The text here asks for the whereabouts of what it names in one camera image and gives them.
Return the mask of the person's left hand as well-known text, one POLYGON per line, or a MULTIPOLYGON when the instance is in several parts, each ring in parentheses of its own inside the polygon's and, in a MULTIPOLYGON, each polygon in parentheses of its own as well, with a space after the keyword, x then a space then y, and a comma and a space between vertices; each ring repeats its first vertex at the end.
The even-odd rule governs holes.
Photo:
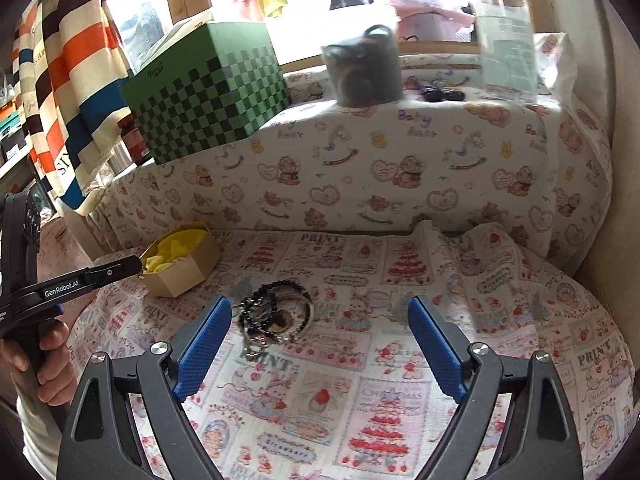
MULTIPOLYGON (((61 406, 73 400, 77 379, 70 364, 67 339, 70 329, 61 321, 55 321, 47 333, 41 336, 39 348, 46 359, 36 373, 37 398, 49 406, 61 406)), ((30 369, 29 358, 23 349, 12 340, 4 340, 1 354, 16 388, 27 391, 25 379, 30 369)))

